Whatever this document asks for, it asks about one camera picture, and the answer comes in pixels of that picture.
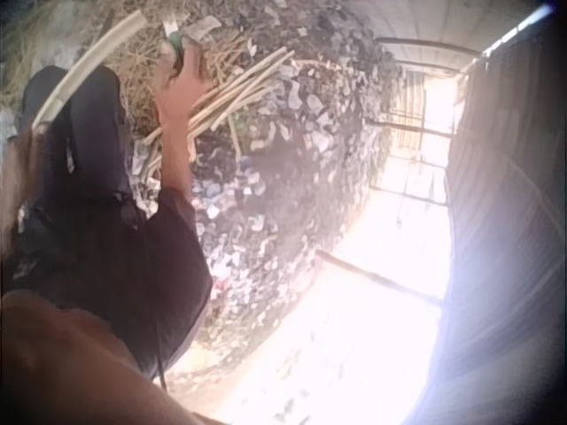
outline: hand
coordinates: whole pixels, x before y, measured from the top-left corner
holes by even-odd
[[[212,87],[210,81],[199,75],[199,49],[190,44],[183,47],[183,69],[177,77],[172,77],[175,52],[169,43],[163,44],[165,54],[158,63],[155,97],[162,128],[178,125],[186,128],[193,105]]]

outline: hay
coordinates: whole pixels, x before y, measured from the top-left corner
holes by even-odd
[[[195,3],[147,0],[116,4],[110,0],[98,1],[95,12],[84,28],[85,36],[95,42],[97,32],[111,8],[114,12],[113,24],[138,8],[148,20],[146,28],[120,46],[105,61],[105,65],[120,78],[121,102],[137,136],[146,136],[158,126],[152,80],[159,60],[160,43],[165,39],[162,18],[170,8],[173,9],[180,30],[183,30],[190,22],[200,19]],[[231,74],[238,58],[245,51],[245,39],[235,29],[223,28],[214,30],[210,38],[210,41],[202,44],[207,72],[215,83],[221,83]]]
[[[187,143],[191,162],[197,159],[195,138],[209,128],[215,130],[226,119],[229,119],[230,124],[232,113],[253,102],[258,102],[264,97],[272,89],[270,87],[270,77],[293,54],[293,50],[288,52],[285,47],[282,47],[267,55],[253,66],[250,66],[240,75],[233,75],[231,79],[211,89],[197,101],[194,114],[187,126]],[[142,181],[151,177],[159,168],[161,156],[156,148],[159,142],[154,139],[160,134],[160,128],[156,128],[144,140],[145,144],[153,143],[153,146],[151,155],[147,158],[143,171],[140,174]],[[237,160],[239,160],[241,150],[240,146],[237,145],[237,134],[234,125],[230,128],[230,135],[233,144],[235,144]]]
[[[61,2],[52,0],[38,4],[3,29],[2,53],[5,62],[5,80],[1,97],[3,106],[13,110],[19,109],[22,93],[31,77],[35,55],[42,45],[45,28],[59,3]]]

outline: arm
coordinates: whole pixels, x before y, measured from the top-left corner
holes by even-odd
[[[187,151],[187,124],[193,105],[210,88],[199,76],[200,52],[185,46],[183,69],[171,77],[175,57],[169,50],[158,65],[156,106],[163,129],[161,185],[191,199],[191,175]]]
[[[0,261],[12,253],[20,207],[35,196],[45,130],[45,126],[34,132],[29,129],[6,144],[0,170]]]
[[[160,343],[164,366],[189,347],[210,297],[212,280],[195,230],[187,123],[191,109],[209,84],[198,76],[198,53],[186,48],[183,69],[171,79],[173,60],[159,64],[156,105],[163,129],[161,192],[158,211],[144,224],[151,257],[151,279],[159,296]]]

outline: metal beam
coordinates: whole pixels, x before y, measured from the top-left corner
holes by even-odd
[[[432,47],[434,49],[452,50],[457,53],[462,53],[463,55],[470,55],[474,57],[479,57],[482,54],[482,51],[456,46],[446,42],[430,42],[428,40],[418,40],[415,38],[380,37],[375,41],[382,44],[411,44],[414,46]]]
[[[415,133],[425,133],[426,135],[438,135],[440,137],[447,137],[449,139],[453,138],[453,134],[451,133],[444,133],[442,131],[437,130],[430,130],[428,128],[421,128],[416,126],[406,126],[404,124],[396,124],[395,122],[385,122],[385,121],[374,121],[371,119],[366,119],[370,125],[377,126],[377,127],[389,127],[389,128],[396,128],[401,131],[413,131]]]
[[[460,69],[452,68],[450,66],[428,64],[425,62],[414,62],[413,60],[396,60],[396,62],[400,65],[421,66],[425,68],[440,69],[442,71],[447,71],[448,73],[455,73],[455,74],[462,73]]]
[[[422,292],[419,292],[417,290],[412,290],[412,289],[410,289],[410,288],[408,288],[404,285],[401,285],[401,284],[399,284],[399,283],[397,283],[397,282],[395,282],[391,279],[388,279],[387,277],[383,277],[382,275],[380,275],[378,273],[369,272],[367,270],[364,270],[362,268],[355,266],[354,264],[343,261],[342,259],[338,259],[337,257],[329,254],[328,252],[317,250],[315,253],[316,253],[317,257],[319,257],[320,259],[322,259],[322,260],[324,260],[328,263],[331,263],[333,266],[340,267],[340,268],[346,270],[347,272],[366,277],[367,279],[370,279],[372,282],[376,282],[376,283],[380,283],[381,285],[384,285],[388,289],[397,290],[398,292],[402,292],[402,293],[408,294],[412,297],[419,298],[422,301],[425,301],[426,303],[429,303],[429,304],[433,304],[433,305],[437,305],[437,306],[443,305],[443,300],[441,300],[439,298],[435,298],[435,297],[432,297],[431,295],[423,294]]]
[[[442,170],[445,170],[445,169],[446,169],[446,167],[444,167],[444,166],[440,166],[439,164],[433,164],[433,163],[427,162],[427,161],[422,161],[421,159],[414,159],[414,158],[401,157],[401,156],[392,155],[392,154],[388,155],[388,158],[394,158],[394,159],[400,159],[400,160],[402,160],[402,161],[414,162],[414,163],[417,163],[417,164],[423,164],[423,165],[425,165],[425,166],[433,166],[433,167],[435,167],[435,168],[440,168],[440,169],[442,169]]]
[[[395,190],[383,189],[378,186],[370,185],[370,189],[379,190],[381,192],[392,193],[393,195],[400,195],[401,197],[406,197],[408,199],[414,199],[415,201],[425,202],[426,204],[436,205],[436,206],[447,206],[446,202],[437,202],[432,199],[427,199],[426,197],[417,197],[416,195],[410,195],[408,193],[396,192]]]

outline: fingers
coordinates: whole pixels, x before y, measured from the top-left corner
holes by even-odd
[[[186,43],[183,49],[183,69],[181,74],[184,78],[199,78],[198,63],[200,59],[200,48],[194,43]]]
[[[169,42],[162,42],[159,49],[160,57],[153,83],[156,90],[162,90],[167,86],[175,63],[175,50]]]

